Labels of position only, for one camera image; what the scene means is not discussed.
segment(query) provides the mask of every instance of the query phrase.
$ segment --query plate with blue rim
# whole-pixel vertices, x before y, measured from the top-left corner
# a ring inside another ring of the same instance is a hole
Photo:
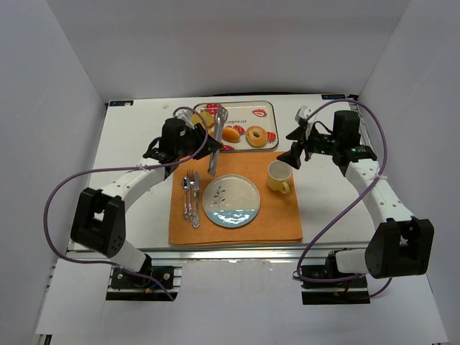
[[[215,224],[239,228],[252,221],[260,208],[259,190],[240,175],[224,175],[208,184],[203,193],[203,210]]]

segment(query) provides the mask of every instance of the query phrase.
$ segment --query yellow mug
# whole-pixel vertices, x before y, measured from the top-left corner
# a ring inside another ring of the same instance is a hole
[[[288,194],[290,192],[288,181],[292,174],[290,166],[280,160],[271,162],[268,166],[268,188],[275,192]]]

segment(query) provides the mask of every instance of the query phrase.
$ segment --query metal tongs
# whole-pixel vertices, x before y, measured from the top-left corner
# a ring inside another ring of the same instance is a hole
[[[214,121],[216,122],[216,126],[214,127],[214,139],[217,142],[221,142],[222,140],[222,132],[224,131],[224,124],[229,117],[229,111],[225,109],[223,106],[220,106],[216,110],[216,114],[214,115]],[[219,156],[219,151],[211,153],[209,158],[209,168],[208,173],[212,176],[216,175],[216,166],[217,166],[217,157]]]

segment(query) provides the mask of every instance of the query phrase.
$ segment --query orange cloth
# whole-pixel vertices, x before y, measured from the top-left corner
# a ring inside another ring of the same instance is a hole
[[[268,165],[276,160],[280,153],[221,153],[218,156],[216,178],[228,174],[242,175],[251,180],[260,193],[259,213],[253,221],[236,229],[216,225],[203,210],[203,192],[215,178],[208,174],[209,159],[191,160],[179,165],[172,182],[169,243],[204,245],[301,241],[302,224],[293,177],[289,181],[290,193],[287,195],[274,192],[267,186]],[[197,229],[182,219],[184,191],[181,185],[187,169],[197,170],[200,174],[200,226]]]

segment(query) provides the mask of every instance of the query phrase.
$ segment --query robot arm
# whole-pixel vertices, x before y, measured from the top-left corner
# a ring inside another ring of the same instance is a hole
[[[147,190],[172,174],[178,165],[171,163],[197,151],[205,134],[201,125],[193,126],[187,113],[167,119],[162,136],[149,145],[139,162],[139,170],[129,171],[101,189],[86,188],[80,194],[70,238],[122,267],[147,273],[151,259],[126,240],[125,213]],[[199,160],[221,148],[220,142],[208,136],[205,146],[194,158]],[[158,164],[169,166],[142,169]]]
[[[337,111],[333,130],[320,134],[315,119],[306,121],[309,109],[299,109],[299,127],[287,136],[295,140],[291,150],[278,160],[300,168],[300,156],[305,161],[313,153],[331,155],[344,177],[362,193],[380,171],[377,156],[368,146],[361,145],[359,116],[355,111]],[[376,232],[366,249],[332,252],[326,259],[324,278],[341,273],[370,273],[374,278],[422,275],[428,269],[433,242],[433,225],[428,219],[417,219],[396,196],[390,184],[379,178],[364,197],[364,205],[372,217]]]

